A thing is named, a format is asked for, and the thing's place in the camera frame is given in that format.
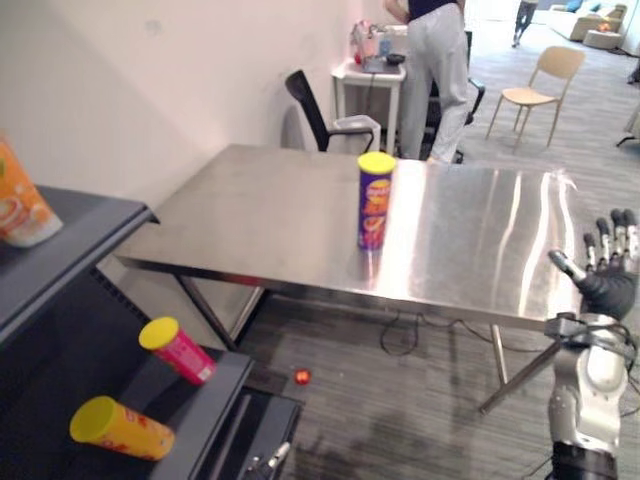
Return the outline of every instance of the red ball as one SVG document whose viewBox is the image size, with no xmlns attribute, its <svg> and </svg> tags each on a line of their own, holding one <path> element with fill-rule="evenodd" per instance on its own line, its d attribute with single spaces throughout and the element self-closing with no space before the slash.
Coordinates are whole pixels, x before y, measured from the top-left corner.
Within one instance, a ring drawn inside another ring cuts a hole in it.
<svg viewBox="0 0 640 480">
<path fill-rule="evenodd" d="M 298 385 L 307 385 L 311 381 L 311 371 L 306 368 L 299 368 L 293 378 Z"/>
</svg>

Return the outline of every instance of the office chair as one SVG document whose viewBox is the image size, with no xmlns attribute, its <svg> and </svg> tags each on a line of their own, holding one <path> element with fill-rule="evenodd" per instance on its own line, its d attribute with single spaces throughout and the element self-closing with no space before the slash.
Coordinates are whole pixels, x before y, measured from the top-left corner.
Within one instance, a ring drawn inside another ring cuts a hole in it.
<svg viewBox="0 0 640 480">
<path fill-rule="evenodd" d="M 316 102 L 313 92 L 311 91 L 311 87 L 309 86 L 309 82 L 307 81 L 307 77 L 302 70 L 298 70 L 297 72 L 289 75 L 285 81 L 285 86 L 291 96 L 300 103 L 300 106 L 307 117 L 307 121 L 309 122 L 309 126 L 311 127 L 311 131 L 313 132 L 313 136 L 316 139 L 316 143 L 318 144 L 319 151 L 326 152 L 329 147 L 331 137 L 335 135 L 369 135 L 369 143 L 362 153 L 369 151 L 374 139 L 374 133 L 371 127 L 341 128 L 334 130 L 327 129 L 324 120 L 322 119 L 318 103 Z"/>
<path fill-rule="evenodd" d="M 465 32 L 467 34 L 467 65 L 470 63 L 471 59 L 471 41 L 473 40 L 473 32 Z M 464 122 L 465 127 L 467 125 L 471 125 L 475 120 L 475 114 L 480 108 L 480 104 L 482 103 L 482 99 L 484 98 L 484 94 L 486 93 L 487 88 L 485 85 L 475 78 L 468 78 L 469 83 L 473 85 L 476 90 L 476 99 L 473 103 L 473 108 L 467 113 L 467 119 Z M 438 129 L 440 128 L 440 120 L 442 119 L 442 110 L 440 108 L 440 92 L 438 91 L 438 85 L 433 82 L 433 86 L 431 87 L 431 94 L 429 95 L 429 109 L 427 113 L 427 124 L 426 129 L 428 132 L 425 132 L 425 135 L 422 139 L 423 148 L 425 145 L 432 146 L 435 141 L 436 135 L 438 134 Z M 456 158 L 454 162 L 457 164 L 461 164 L 464 161 L 464 153 L 460 150 L 456 150 Z"/>
</svg>

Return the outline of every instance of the cable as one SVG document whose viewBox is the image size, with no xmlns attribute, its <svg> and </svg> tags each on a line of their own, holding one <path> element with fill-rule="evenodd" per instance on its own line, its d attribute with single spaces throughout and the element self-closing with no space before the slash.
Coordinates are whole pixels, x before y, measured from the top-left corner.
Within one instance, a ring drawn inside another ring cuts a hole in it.
<svg viewBox="0 0 640 480">
<path fill-rule="evenodd" d="M 640 388 L 638 388 L 638 385 L 640 385 L 640 381 L 629 375 L 629 385 L 631 385 L 631 388 L 633 388 L 636 394 L 640 397 Z M 638 412 L 640 412 L 640 406 L 634 408 L 633 410 L 620 414 L 620 418 L 630 417 Z"/>
<path fill-rule="evenodd" d="M 480 340 L 482 340 L 483 342 L 487 342 L 493 345 L 493 340 L 491 340 L 490 338 L 485 337 L 484 335 L 482 335 L 481 333 L 475 331 L 473 328 L 471 328 L 469 325 L 466 324 L 466 322 L 464 320 L 459 320 L 460 324 L 472 335 L 478 337 Z M 526 348 L 517 348 L 517 347 L 510 347 L 508 345 L 502 344 L 502 348 L 505 350 L 509 350 L 511 352 L 516 352 L 516 353 L 542 353 L 544 352 L 546 349 L 541 348 L 541 349 L 526 349 Z"/>
<path fill-rule="evenodd" d="M 544 467 L 547 463 L 549 463 L 549 462 L 551 461 L 551 458 L 552 458 L 552 457 L 553 457 L 552 455 L 549 455 L 549 456 L 545 459 L 545 461 L 544 461 L 544 462 L 542 462 L 540 465 L 538 465 L 535 469 L 533 469 L 533 470 L 532 470 L 530 473 L 528 473 L 527 475 L 524 475 L 524 476 L 522 477 L 522 479 L 521 479 L 521 480 L 526 480 L 527 478 L 531 478 L 531 477 L 533 477 L 536 473 L 538 473 L 538 472 L 540 471 L 540 469 L 541 469 L 542 467 Z"/>
<path fill-rule="evenodd" d="M 382 329 L 382 333 L 380 333 L 380 348 L 382 348 L 382 350 L 384 350 L 384 352 L 387 355 L 391 355 L 392 357 L 404 357 L 406 355 L 409 355 L 411 352 L 413 352 L 416 349 L 416 347 L 418 346 L 418 341 L 419 341 L 418 319 L 419 319 L 419 317 L 416 316 L 416 318 L 415 318 L 415 320 L 413 322 L 413 343 L 406 350 L 403 350 L 402 352 L 394 353 L 391 350 L 389 350 L 389 348 L 385 345 L 384 338 L 386 337 L 387 333 L 389 333 L 389 330 L 391 330 L 393 328 L 393 326 L 396 323 L 398 323 L 398 321 L 400 320 L 400 310 L 398 310 L 398 312 L 396 313 L 395 318 L 393 318 L 389 323 L 387 323 L 384 326 L 384 328 Z"/>
<path fill-rule="evenodd" d="M 447 324 L 440 325 L 438 323 L 433 323 L 433 322 L 430 322 L 429 320 L 427 320 L 423 313 L 419 313 L 418 314 L 418 318 L 420 319 L 420 321 L 422 323 L 424 323 L 425 325 L 429 325 L 430 327 L 433 327 L 433 328 L 449 329 L 449 328 L 453 327 L 456 323 L 461 322 L 461 320 L 457 319 L 457 320 L 453 320 L 453 321 L 451 321 L 451 322 L 449 322 Z"/>
<path fill-rule="evenodd" d="M 567 336 L 563 342 L 564 343 L 571 343 L 573 340 L 575 340 L 578 337 L 584 336 L 585 334 L 588 334 L 590 332 L 596 332 L 599 330 L 606 330 L 608 332 L 613 332 L 616 333 L 620 336 L 623 337 L 624 340 L 624 344 L 625 345 L 630 345 L 631 348 L 633 349 L 634 355 L 633 357 L 629 360 L 629 364 L 627 365 L 627 373 L 630 373 L 631 370 L 633 370 L 633 367 L 635 365 L 635 361 L 636 361 L 636 357 L 638 356 L 638 344 L 636 343 L 636 341 L 633 338 L 633 335 L 631 334 L 631 332 L 629 331 L 629 329 L 622 325 L 621 323 L 613 323 L 611 325 L 588 325 L 588 324 L 584 324 L 584 330 L 580 330 L 572 335 Z M 615 350 L 614 348 L 603 344 L 602 342 L 597 342 L 596 343 L 596 339 L 589 338 L 587 337 L 586 339 L 582 340 L 582 341 L 577 341 L 575 342 L 575 344 L 577 345 L 584 345 L 584 346 L 597 346 L 602 348 L 603 350 L 607 350 L 613 353 L 616 353 L 618 355 L 622 355 L 623 357 L 626 358 L 624 352 L 620 352 L 618 350 Z"/>
</svg>

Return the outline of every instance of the chair leg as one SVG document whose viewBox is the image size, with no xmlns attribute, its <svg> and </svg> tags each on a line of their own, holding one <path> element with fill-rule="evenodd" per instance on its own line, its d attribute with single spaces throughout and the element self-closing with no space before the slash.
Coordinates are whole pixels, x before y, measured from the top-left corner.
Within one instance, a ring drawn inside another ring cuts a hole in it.
<svg viewBox="0 0 640 480">
<path fill-rule="evenodd" d="M 493 118 L 491 119 L 491 124 L 489 125 L 489 130 L 487 130 L 487 135 L 484 137 L 485 140 L 487 138 L 489 138 L 489 135 L 491 134 L 491 129 L 493 128 L 493 123 L 496 121 L 496 117 L 498 116 L 498 110 L 500 110 L 500 105 L 502 104 L 502 100 L 503 99 L 504 99 L 504 97 L 502 95 L 500 95 L 500 100 L 498 100 L 498 105 L 496 105 L 496 111 L 493 112 Z"/>
<path fill-rule="evenodd" d="M 556 116 L 553 118 L 553 126 L 551 127 L 551 133 L 549 134 L 549 141 L 547 142 L 547 147 L 551 146 L 551 140 L 553 139 L 553 134 L 556 131 L 556 125 L 558 124 L 558 117 L 560 116 L 560 104 L 556 105 Z"/>
<path fill-rule="evenodd" d="M 616 143 L 616 147 L 619 147 L 620 145 L 622 145 L 625 142 L 628 142 L 629 140 L 633 140 L 634 137 L 633 135 L 629 135 L 628 137 L 624 137 L 622 140 L 620 140 L 618 143 Z"/>
<path fill-rule="evenodd" d="M 522 122 L 522 128 L 520 128 L 520 133 L 518 134 L 518 140 L 516 140 L 516 144 L 513 147 L 513 152 L 515 153 L 515 151 L 518 149 L 518 146 L 520 145 L 520 140 L 522 140 L 522 134 L 524 133 L 524 127 L 527 126 L 527 121 L 529 120 L 529 115 L 531 115 L 531 107 L 527 107 L 527 114 L 524 116 L 524 121 Z"/>
<path fill-rule="evenodd" d="M 520 121 L 520 114 L 522 113 L 522 109 L 524 107 L 522 105 L 520 105 L 520 108 L 518 109 L 518 116 L 516 117 L 516 123 L 513 124 L 513 131 L 515 132 L 518 129 L 518 122 Z"/>
</svg>

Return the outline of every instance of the table leg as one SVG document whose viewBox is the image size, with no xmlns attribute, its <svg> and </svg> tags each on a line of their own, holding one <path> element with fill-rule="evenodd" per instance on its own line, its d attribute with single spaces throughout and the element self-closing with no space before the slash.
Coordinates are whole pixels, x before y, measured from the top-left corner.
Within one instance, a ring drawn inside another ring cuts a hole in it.
<svg viewBox="0 0 640 480">
<path fill-rule="evenodd" d="M 520 388 L 524 383 L 535 377 L 547 365 L 549 365 L 556 353 L 562 348 L 562 343 L 552 343 L 544 352 L 534 358 L 529 365 L 520 370 L 509 382 L 500 387 L 489 399 L 484 402 L 479 410 L 483 415 L 487 415 L 498 404 L 500 404 L 507 395 Z"/>
<path fill-rule="evenodd" d="M 504 385 L 509 381 L 509 377 L 507 376 L 507 362 L 504 359 L 504 350 L 502 348 L 502 336 L 497 325 L 491 325 L 491 340 L 493 340 L 493 353 L 496 356 L 498 378 L 500 378 L 500 384 Z"/>
<path fill-rule="evenodd" d="M 249 299 L 247 300 L 247 303 L 245 303 L 244 307 L 242 307 L 242 310 L 240 311 L 240 315 L 238 315 L 238 320 L 236 321 L 234 327 L 231 329 L 231 332 L 230 332 L 231 335 L 233 335 L 235 338 L 238 338 L 238 335 L 244 328 L 245 323 L 247 323 L 247 320 L 255 310 L 256 305 L 258 304 L 258 302 L 260 301 L 264 293 L 265 293 L 264 288 L 255 287 L 251 292 L 251 295 L 249 295 Z"/>
<path fill-rule="evenodd" d="M 336 78 L 336 114 L 338 118 L 344 118 L 347 107 L 345 106 L 344 80 Z"/>
<path fill-rule="evenodd" d="M 398 122 L 398 109 L 400 106 L 400 84 L 391 87 L 391 99 L 389 101 L 389 120 L 387 121 L 387 153 L 393 155 L 396 143 L 396 125 Z"/>
<path fill-rule="evenodd" d="M 204 317 L 205 321 L 209 324 L 211 329 L 216 333 L 216 335 L 218 335 L 220 340 L 222 340 L 222 343 L 224 343 L 227 349 L 230 352 L 237 351 L 238 346 L 235 344 L 231 336 L 229 336 L 224 325 L 213 311 L 213 308 L 211 308 L 211 305 L 209 305 L 209 302 L 207 302 L 207 299 L 204 298 L 204 295 L 202 295 L 202 292 L 193 279 L 183 277 L 182 275 L 174 275 L 174 277 L 187 296 L 191 299 L 200 314 Z"/>
</svg>

